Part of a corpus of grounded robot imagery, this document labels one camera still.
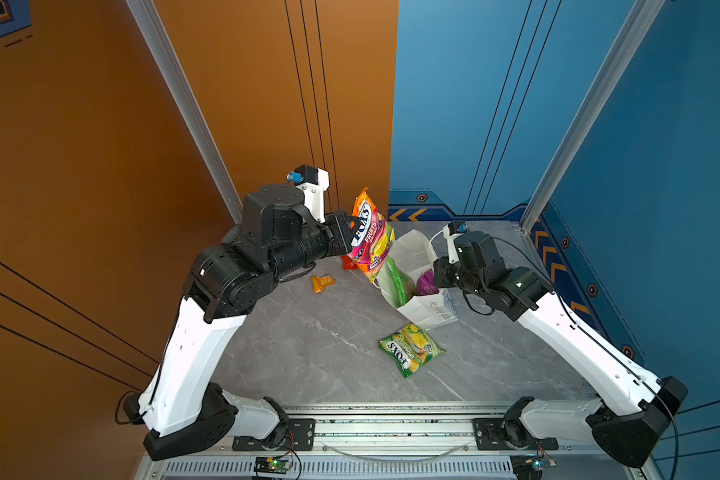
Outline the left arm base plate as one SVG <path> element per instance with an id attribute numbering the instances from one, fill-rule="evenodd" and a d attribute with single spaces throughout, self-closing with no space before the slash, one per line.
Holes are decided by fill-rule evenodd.
<path id="1" fill-rule="evenodd" d="M 236 452 L 286 451 L 297 453 L 311 451 L 314 447 L 316 420 L 314 418 L 290 418 L 286 426 L 278 426 L 265 440 L 253 437 L 234 437 L 232 450 Z"/>

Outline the white paper gift bag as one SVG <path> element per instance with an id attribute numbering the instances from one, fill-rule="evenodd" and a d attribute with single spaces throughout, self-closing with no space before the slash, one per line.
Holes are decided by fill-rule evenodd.
<path id="1" fill-rule="evenodd" d="M 395 240 L 375 280 L 384 299 L 424 330 L 458 320 L 449 292 L 435 286 L 436 260 L 429 238 L 412 230 Z"/>

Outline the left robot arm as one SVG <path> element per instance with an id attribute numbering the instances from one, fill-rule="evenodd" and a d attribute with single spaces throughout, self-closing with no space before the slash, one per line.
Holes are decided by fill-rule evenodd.
<path id="1" fill-rule="evenodd" d="M 344 211 L 313 213 L 294 185 L 266 185 L 245 197 L 241 224 L 194 260 L 153 379 L 123 398 L 129 423 L 147 428 L 152 460 L 202 452 L 227 435 L 268 449 L 286 442 L 289 417 L 276 401 L 231 394 L 211 377 L 256 303 L 296 271 L 349 254 L 359 227 Z"/>

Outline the green chips bag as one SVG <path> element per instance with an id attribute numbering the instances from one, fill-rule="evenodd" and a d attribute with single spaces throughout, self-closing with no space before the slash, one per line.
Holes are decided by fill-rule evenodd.
<path id="1" fill-rule="evenodd" d="M 386 267 L 391 282 L 392 304 L 396 308 L 402 307 L 415 296 L 416 284 L 392 258 L 387 260 Z"/>

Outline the magenta raisin snack pouch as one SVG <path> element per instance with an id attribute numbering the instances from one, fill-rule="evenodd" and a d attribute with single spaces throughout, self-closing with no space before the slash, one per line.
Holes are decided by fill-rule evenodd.
<path id="1" fill-rule="evenodd" d="M 415 295 L 429 296 L 439 293 L 433 269 L 424 272 L 416 281 Z"/>

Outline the orange Fox's candy bag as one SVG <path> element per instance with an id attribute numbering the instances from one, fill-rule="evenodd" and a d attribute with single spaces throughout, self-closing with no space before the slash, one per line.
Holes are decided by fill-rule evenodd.
<path id="1" fill-rule="evenodd" d="M 370 283 L 374 283 L 395 241 L 394 228 L 387 221 L 365 188 L 355 199 L 352 214 L 355 235 L 348 255 Z"/>

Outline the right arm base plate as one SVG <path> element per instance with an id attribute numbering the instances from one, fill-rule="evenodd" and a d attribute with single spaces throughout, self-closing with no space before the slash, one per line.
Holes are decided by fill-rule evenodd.
<path id="1" fill-rule="evenodd" d="M 537 439 L 519 424 L 507 423 L 503 418 L 485 417 L 471 421 L 473 436 L 479 451 L 554 451 L 559 449 L 555 438 Z"/>

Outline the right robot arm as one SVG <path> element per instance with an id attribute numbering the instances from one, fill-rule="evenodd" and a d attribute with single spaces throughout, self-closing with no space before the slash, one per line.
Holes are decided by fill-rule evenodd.
<path id="1" fill-rule="evenodd" d="M 517 400 L 504 414 L 500 437 L 509 447 L 545 439 L 597 445 L 630 468 L 646 464 L 688 395 L 677 378 L 660 378 L 617 350 L 567 306 L 535 267 L 506 266 L 496 238 L 463 222 L 442 230 L 448 254 L 433 263 L 439 288 L 458 288 L 535 334 L 594 388 L 588 401 Z"/>

